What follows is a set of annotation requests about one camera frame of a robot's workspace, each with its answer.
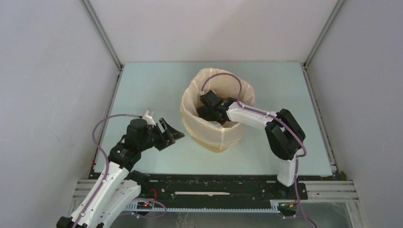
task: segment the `robotic arm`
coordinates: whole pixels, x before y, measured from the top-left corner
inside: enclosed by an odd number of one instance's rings
[[[303,141],[305,133],[290,111],[282,109],[277,113],[267,112],[252,108],[242,102],[240,102],[240,107],[236,99],[229,97],[226,100],[222,100],[212,90],[202,95],[200,100],[204,106],[198,108],[197,112],[199,117],[203,119],[219,123],[235,121],[254,128],[264,129],[270,148],[278,157],[278,181],[287,187],[293,184],[296,153],[301,147],[288,130],[282,131],[282,125],[268,116],[271,115],[282,120]]]
[[[108,228],[125,206],[140,194],[140,186],[129,173],[140,160],[141,152],[152,147],[161,151],[184,137],[163,118],[159,120],[160,128],[152,115],[152,110],[148,110],[140,119],[130,121],[126,134],[110,151],[108,168],[105,165],[101,177],[71,217],[59,219],[57,228]]]

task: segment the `white table surface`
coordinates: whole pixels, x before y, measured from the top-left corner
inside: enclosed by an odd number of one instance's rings
[[[332,174],[304,75],[297,62],[126,63],[111,114],[142,115],[152,108],[155,120],[163,117],[173,128],[185,133],[184,138],[161,152],[155,148],[144,151],[134,169],[172,174],[277,174],[278,159],[271,152],[263,130],[249,127],[240,143],[221,153],[200,146],[185,130],[179,110],[182,95],[199,70],[207,67],[228,70],[250,83],[255,90],[255,107],[291,111],[306,134],[304,145],[308,155],[300,159],[300,175]],[[101,143],[107,153],[125,134],[130,120],[129,117],[109,120]],[[104,165],[103,156],[98,154],[95,172],[100,172]]]

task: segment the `metal frame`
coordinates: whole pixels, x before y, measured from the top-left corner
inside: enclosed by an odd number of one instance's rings
[[[116,84],[113,88],[113,95],[111,97],[111,100],[109,102],[109,107],[107,110],[107,115],[110,114],[111,107],[113,105],[113,102],[115,100],[115,94],[117,91],[117,87],[120,82],[120,75],[122,73],[122,68],[123,65],[120,62],[117,53],[113,49],[113,46],[103,29],[101,22],[99,21],[99,18],[97,17],[91,3],[89,0],[80,0],[82,2],[82,5],[84,9],[86,10],[90,20],[92,21],[95,29],[100,35],[100,38],[102,42],[105,44],[107,50],[109,51],[109,54],[113,58],[117,68],[119,69],[119,75],[116,80]],[[325,125],[325,120],[322,116],[320,105],[315,93],[315,88],[313,86],[313,83],[311,81],[311,78],[309,76],[309,71],[307,67],[310,65],[312,62],[312,59],[314,58],[317,50],[319,49],[320,45],[322,44],[324,38],[326,37],[328,31],[330,30],[331,26],[333,25],[335,19],[337,18],[337,15],[339,14],[340,10],[342,9],[343,5],[345,4],[346,0],[338,0],[335,7],[333,8],[333,11],[329,18],[327,19],[321,33],[319,34],[314,46],[312,47],[306,61],[304,64],[301,64],[301,68],[304,72],[304,77],[307,83],[307,87],[309,90],[309,94],[312,100],[313,107],[315,109],[315,114],[317,116],[317,120],[320,126],[320,130],[322,133],[322,139],[325,143],[326,146],[326,152],[329,157],[329,163],[332,167],[332,172],[334,173],[333,177],[330,179],[326,180],[305,180],[302,179],[300,182],[304,183],[307,189],[307,194],[308,194],[308,199],[303,200],[303,202],[310,202],[310,203],[318,203],[318,202],[344,202],[346,203],[346,207],[348,210],[348,214],[350,217],[350,221],[352,224],[353,228],[367,228],[368,225],[366,224],[365,221],[365,216],[363,214],[363,211],[361,209],[361,205],[358,199],[358,195],[356,193],[354,183],[350,180],[340,180],[342,178],[341,174],[341,169],[339,167],[339,162],[337,159],[337,156],[334,153],[334,150],[332,148],[332,143],[330,141],[330,138],[328,136],[328,132],[326,129]],[[100,139],[102,138],[102,135],[105,131],[106,125],[102,127],[101,134],[100,134]],[[85,196],[89,193],[89,190],[93,187],[94,183],[96,180],[79,180],[76,186],[76,191],[73,195],[71,206],[69,212],[72,212],[85,198]],[[273,207],[272,210],[253,210],[253,212],[277,212],[276,208],[278,203],[281,202],[287,202],[286,200],[272,200],[271,205]],[[131,211],[133,209],[133,206],[135,206],[135,203],[131,203],[127,206],[126,210]],[[178,208],[170,208],[169,211],[193,211],[192,209],[178,209]],[[229,210],[206,210],[211,211],[211,212],[229,212]],[[234,212],[251,212],[250,210],[234,210]]]

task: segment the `white wall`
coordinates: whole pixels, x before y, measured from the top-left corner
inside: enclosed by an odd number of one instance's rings
[[[55,227],[117,69],[80,2],[0,2],[0,227]]]
[[[337,1],[91,2],[124,62],[304,62]]]
[[[372,228],[403,217],[403,1],[348,1],[309,70]]]

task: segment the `beige bin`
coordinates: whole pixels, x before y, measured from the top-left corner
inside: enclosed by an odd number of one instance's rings
[[[218,122],[205,121],[197,115],[196,109],[202,106],[200,93],[204,82],[217,73],[229,73],[225,70],[205,68],[202,69],[191,81],[185,90],[181,102],[182,122],[192,138],[213,152],[222,152],[230,146],[237,144],[245,134],[247,126],[237,122],[226,122],[221,125]],[[240,78],[242,93],[240,100],[246,105],[254,106],[255,92],[246,81]],[[221,98],[237,98],[239,92],[238,81],[228,75],[212,78],[207,82],[204,91],[213,90]]]

